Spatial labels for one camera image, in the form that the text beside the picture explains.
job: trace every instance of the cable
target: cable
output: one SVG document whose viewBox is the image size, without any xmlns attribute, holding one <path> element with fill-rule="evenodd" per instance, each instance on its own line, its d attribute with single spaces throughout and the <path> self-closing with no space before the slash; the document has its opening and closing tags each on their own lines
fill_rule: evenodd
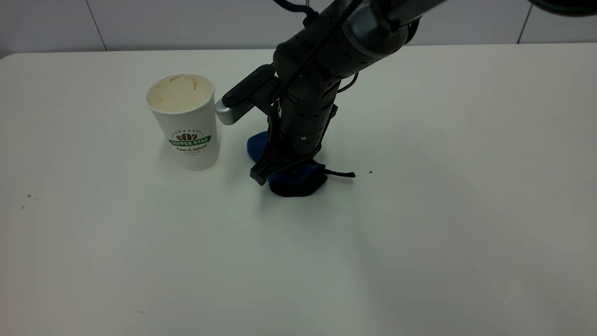
<svg viewBox="0 0 597 336">
<path fill-rule="evenodd" d="M 313 49 L 307 54 L 304 58 L 303 62 L 292 72 L 292 74 L 288 77 L 286 82 L 280 86 L 279 89 L 271 95 L 270 99 L 268 100 L 269 103 L 274 103 L 278 98 L 280 98 L 286 90 L 288 90 L 289 86 L 294 83 L 294 81 L 303 73 L 303 71 L 307 68 L 307 66 L 311 63 L 313 59 L 319 54 L 321 49 L 327 44 L 330 40 L 332 35 L 340 28 L 340 26 L 348 19 L 348 17 L 356 10 L 356 8 L 363 2 L 363 0 L 354 0 L 353 2 L 349 3 L 346 6 L 346 9 L 338 16 L 338 20 L 334 22 L 334 24 L 325 32 L 324 36 L 315 44 Z"/>
<path fill-rule="evenodd" d="M 280 7 L 284 8 L 287 11 L 291 11 L 294 13 L 305 13 L 307 17 L 312 20 L 317 17 L 317 12 L 313 10 L 313 8 L 305 5 L 295 5 L 286 0 L 273 0 L 277 3 Z"/>
<path fill-rule="evenodd" d="M 344 91 L 348 90 L 348 88 L 351 87 L 352 84 L 354 84 L 356 82 L 357 78 L 359 78 L 359 73 L 358 72 L 352 77 L 352 80 L 350 81 L 350 83 L 346 84 L 345 87 L 339 89 L 337 93 L 344 92 Z"/>
</svg>

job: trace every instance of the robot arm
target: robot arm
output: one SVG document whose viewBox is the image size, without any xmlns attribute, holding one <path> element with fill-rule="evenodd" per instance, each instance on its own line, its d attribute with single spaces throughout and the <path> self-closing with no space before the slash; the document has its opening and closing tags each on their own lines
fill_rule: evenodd
<svg viewBox="0 0 597 336">
<path fill-rule="evenodd" d="M 336 114 L 340 81 L 408 43 L 420 17 L 445 0 L 336 0 L 321 14 L 275 1 L 305 12 L 305 29 L 278 45 L 271 65 L 256 69 L 216 104 L 227 125 L 254 106 L 267 115 L 267 146 L 251 169 L 260 185 L 313 158 Z M 597 13 L 597 0 L 530 1 L 560 15 Z"/>
</svg>

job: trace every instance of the white paper cup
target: white paper cup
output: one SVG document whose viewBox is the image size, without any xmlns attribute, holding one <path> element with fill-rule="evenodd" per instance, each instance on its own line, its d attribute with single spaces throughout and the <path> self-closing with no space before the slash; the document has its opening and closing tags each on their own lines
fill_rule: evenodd
<svg viewBox="0 0 597 336">
<path fill-rule="evenodd" d="M 218 159 L 214 93 L 203 76 L 175 74 L 157 81 L 145 97 L 176 160 L 189 170 L 205 169 Z"/>
</svg>

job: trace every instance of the white wall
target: white wall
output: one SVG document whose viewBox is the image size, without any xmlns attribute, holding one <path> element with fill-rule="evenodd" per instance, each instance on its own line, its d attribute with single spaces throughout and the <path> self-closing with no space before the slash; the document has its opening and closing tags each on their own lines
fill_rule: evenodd
<svg viewBox="0 0 597 336">
<path fill-rule="evenodd" d="M 108 50 L 271 48 L 304 14 L 272 0 L 88 0 Z"/>
<path fill-rule="evenodd" d="M 104 50 L 85 0 L 0 0 L 0 59 L 34 51 Z"/>
<path fill-rule="evenodd" d="M 318 11 L 331 2 L 310 0 Z M 0 58 L 20 52 L 104 50 L 103 42 L 107 50 L 272 48 L 298 32 L 304 17 L 272 0 L 88 3 L 0 0 Z M 519 37 L 521 43 L 597 41 L 597 16 L 572 19 L 538 8 L 530 11 L 521 36 L 530 8 L 527 0 L 449 0 L 423 16 L 411 45 L 516 43 Z"/>
<path fill-rule="evenodd" d="M 521 43 L 597 42 L 597 16 L 562 17 L 533 7 Z"/>
</svg>

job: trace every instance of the green label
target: green label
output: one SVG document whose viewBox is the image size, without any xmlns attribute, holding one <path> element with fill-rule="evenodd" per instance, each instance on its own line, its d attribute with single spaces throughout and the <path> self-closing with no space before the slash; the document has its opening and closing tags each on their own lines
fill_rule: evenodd
<svg viewBox="0 0 597 336">
<path fill-rule="evenodd" d="M 203 143 L 208 143 L 211 140 L 211 135 L 206 136 L 205 138 L 197 139 L 197 140 L 189 140 L 189 141 L 174 141 L 168 139 L 171 144 L 174 146 L 181 146 L 181 147 L 188 147 L 188 146 L 197 146 L 202 145 Z"/>
</svg>

